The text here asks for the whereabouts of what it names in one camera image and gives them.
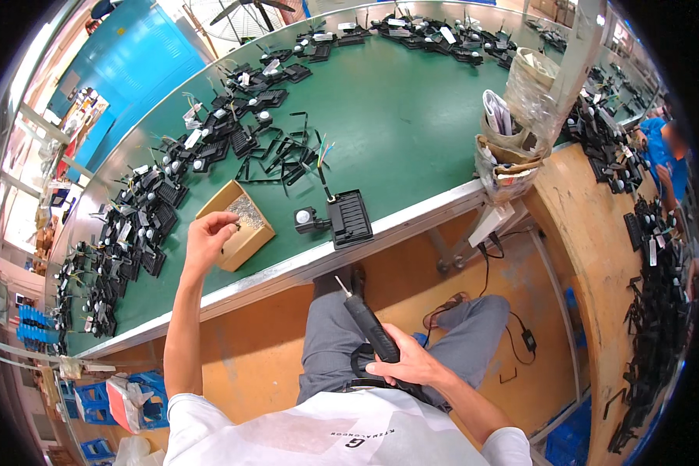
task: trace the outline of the wooden table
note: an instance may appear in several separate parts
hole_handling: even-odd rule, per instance
[[[649,173],[644,173],[639,193],[657,195]],[[551,155],[544,163],[534,189],[524,202],[550,241],[551,259],[565,265],[578,301],[587,337],[593,416],[588,466],[619,464],[622,455],[608,452],[616,425],[628,407],[617,399],[603,420],[606,402],[628,387],[622,378],[632,358],[631,340],[624,315],[634,295],[629,279],[640,275],[640,252],[632,251],[624,214],[634,211],[629,194],[613,195],[606,183],[596,183],[579,144]]]

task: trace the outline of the leg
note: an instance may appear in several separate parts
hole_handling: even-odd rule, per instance
[[[442,312],[437,325],[448,333],[430,348],[430,354],[469,385],[479,387],[508,323],[508,312],[508,301],[495,294]],[[436,390],[424,387],[424,391],[433,405],[450,411],[448,403]]]
[[[350,355],[365,342],[359,327],[344,308],[344,293],[334,275],[349,286],[350,268],[320,276],[314,282],[314,299],[308,309],[306,340],[303,343],[303,374],[298,377],[301,404],[319,391],[341,388],[354,379]],[[370,358],[358,360],[363,368]]]

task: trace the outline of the black strap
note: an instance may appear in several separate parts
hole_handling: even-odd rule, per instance
[[[357,360],[361,354],[369,354],[369,355],[373,356],[373,353],[374,353],[373,346],[370,343],[363,343],[352,352],[352,355],[349,357],[350,358],[349,365],[352,367],[352,372],[355,374],[356,378],[358,378],[358,379],[368,378],[367,372],[365,372],[364,370],[360,370],[360,365],[357,363]]]

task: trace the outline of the cardboard box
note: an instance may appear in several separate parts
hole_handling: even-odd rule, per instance
[[[264,222],[258,229],[251,228],[245,222],[240,222],[241,228],[225,242],[220,252],[220,257],[215,262],[218,267],[228,272],[235,272],[241,264],[245,263],[261,246],[267,244],[274,237],[274,230],[267,222],[267,219],[261,214],[261,211],[253,202],[251,197],[243,191],[243,188],[238,181],[231,180],[223,189],[218,191],[212,199],[210,199],[202,210],[196,214],[196,219],[201,219],[210,212],[225,211],[228,206],[238,199],[241,195],[246,195],[249,201],[254,206],[254,210],[259,213],[261,220]]]

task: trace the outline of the person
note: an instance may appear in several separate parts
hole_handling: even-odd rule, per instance
[[[667,123],[662,118],[644,120],[636,130],[636,137],[647,147],[644,156],[650,163],[650,173],[663,206],[671,212],[683,198],[688,179],[685,158],[689,144],[681,134],[678,120]]]
[[[358,368],[368,378],[358,382],[350,360],[365,338],[334,277],[362,296],[357,268],[315,281],[297,405],[233,424],[202,396],[199,303],[204,277],[236,221],[233,213],[212,212],[189,227],[163,356],[170,423],[164,464],[531,464],[522,430],[475,390],[507,323],[507,301],[457,294],[425,317],[430,329],[448,331],[430,350],[384,323],[401,360],[388,364],[361,355]],[[399,389],[397,380],[423,386],[426,401]],[[451,421],[451,409],[483,445],[481,453]]]

